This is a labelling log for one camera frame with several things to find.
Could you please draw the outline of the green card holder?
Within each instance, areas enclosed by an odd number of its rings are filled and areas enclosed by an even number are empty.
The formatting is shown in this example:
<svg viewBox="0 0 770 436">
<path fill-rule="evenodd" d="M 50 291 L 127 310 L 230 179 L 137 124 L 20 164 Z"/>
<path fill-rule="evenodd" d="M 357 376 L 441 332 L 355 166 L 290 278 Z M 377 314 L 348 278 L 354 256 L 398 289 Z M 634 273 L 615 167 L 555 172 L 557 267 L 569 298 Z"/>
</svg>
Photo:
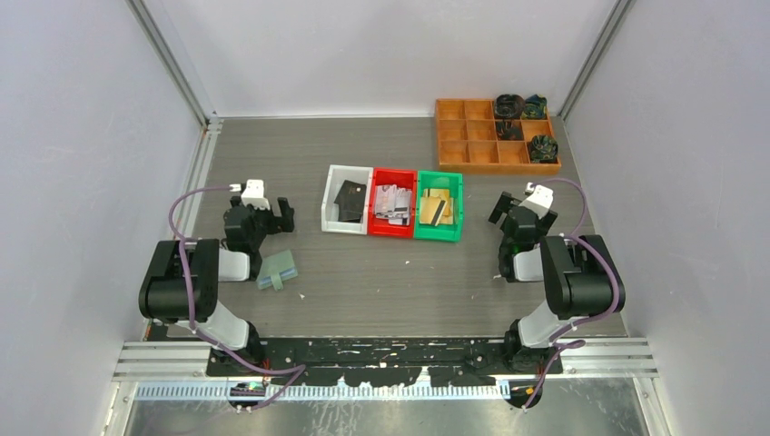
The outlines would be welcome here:
<svg viewBox="0 0 770 436">
<path fill-rule="evenodd" d="M 259 290 L 272 288 L 281 291 L 284 284 L 299 275 L 291 250 L 272 254 L 262 260 L 262 267 L 257 276 Z"/>
</svg>

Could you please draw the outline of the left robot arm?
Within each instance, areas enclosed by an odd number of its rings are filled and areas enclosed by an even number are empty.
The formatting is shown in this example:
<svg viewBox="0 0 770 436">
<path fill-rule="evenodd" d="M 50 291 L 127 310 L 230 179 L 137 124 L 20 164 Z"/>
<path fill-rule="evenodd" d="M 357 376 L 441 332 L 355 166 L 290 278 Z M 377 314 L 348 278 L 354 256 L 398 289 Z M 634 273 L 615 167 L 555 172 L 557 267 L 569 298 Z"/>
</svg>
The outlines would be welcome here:
<svg viewBox="0 0 770 436">
<path fill-rule="evenodd" d="M 222 282 L 256 282 L 266 237 L 294 231 L 289 200 L 279 197 L 277 202 L 279 214 L 233 196 L 223 214 L 223 241 L 158 242 L 138 295 L 142 316 L 198 332 L 219 362 L 244 375 L 258 372 L 265 361 L 259 333 L 219 300 L 218 289 Z"/>
</svg>

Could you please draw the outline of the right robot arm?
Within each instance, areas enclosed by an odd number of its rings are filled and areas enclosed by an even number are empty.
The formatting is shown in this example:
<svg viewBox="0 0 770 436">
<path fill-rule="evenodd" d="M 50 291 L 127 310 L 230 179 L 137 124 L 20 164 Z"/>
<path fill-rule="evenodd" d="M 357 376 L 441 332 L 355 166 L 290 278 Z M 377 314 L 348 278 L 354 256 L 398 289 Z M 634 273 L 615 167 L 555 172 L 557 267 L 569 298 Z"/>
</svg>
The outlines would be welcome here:
<svg viewBox="0 0 770 436">
<path fill-rule="evenodd" d="M 499 226 L 499 274 L 507 282 L 540 282 L 544 301 L 506 331 L 501 354 L 514 372 L 542 365 L 558 350 L 557 339 L 597 317 L 620 312 L 626 302 L 622 279 L 598 234 L 551 236 L 558 215 L 553 193 L 543 186 L 522 200 L 500 194 L 489 216 Z"/>
</svg>

